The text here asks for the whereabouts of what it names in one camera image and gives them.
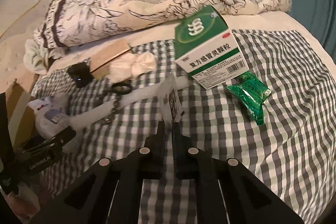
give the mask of black and white checkered tablecloth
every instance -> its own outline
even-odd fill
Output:
[[[258,127],[226,84],[204,90],[194,81],[178,92],[185,114],[182,133],[212,157],[235,157],[303,218],[313,223],[335,192],[336,84],[320,58],[296,31],[233,31],[257,77],[272,89],[264,104],[265,125]],[[174,62],[172,41],[133,48],[152,52],[157,71],[133,82],[141,88],[162,82],[167,73],[184,75]],[[66,70],[38,82],[33,92],[43,98],[68,92],[69,115],[93,107],[107,79],[77,89]],[[125,107],[109,125],[96,122],[83,132],[80,151],[65,155],[44,172],[52,194],[60,193],[102,157],[126,157],[156,133],[162,120],[157,98]],[[139,223],[195,223],[194,183],[173,177],[171,141],[166,150],[166,175],[143,184]]]

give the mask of barcode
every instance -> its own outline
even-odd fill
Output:
[[[237,70],[240,70],[241,68],[245,67],[245,63],[243,61],[239,61],[238,63],[233,64],[232,66],[227,68],[227,71],[229,73],[233,73]]]

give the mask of green and white box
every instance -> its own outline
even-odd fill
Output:
[[[249,70],[224,18],[210,5],[175,28],[174,46],[176,63],[205,89]]]

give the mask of crumpled green wrapper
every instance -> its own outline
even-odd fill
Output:
[[[271,90],[249,71],[239,75],[238,78],[243,83],[227,86],[226,88],[242,101],[257,125],[263,125],[264,112],[262,104],[267,100]]]

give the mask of white bed sheet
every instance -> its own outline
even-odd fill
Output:
[[[331,75],[336,81],[336,65],[322,48],[318,40],[313,37],[305,27],[303,27],[295,19],[291,18],[284,12],[266,12],[259,15],[238,15],[230,16],[224,15],[224,19],[231,29],[253,29],[253,30],[265,30],[265,31],[289,31],[297,30],[300,32],[306,41],[310,44],[311,48],[321,58],[326,67],[329,69]],[[111,45],[120,37],[124,37],[131,47],[141,45],[156,40],[171,39],[175,36],[174,28],[179,24],[178,21],[167,22],[165,24],[155,26],[146,30],[133,32],[131,34],[124,34],[114,36],[112,38],[105,38],[96,42],[91,42],[82,46],[72,47],[70,53],[56,60],[50,67],[48,76],[51,72],[65,68],[69,65],[81,62],[100,50],[104,49],[108,45]]]

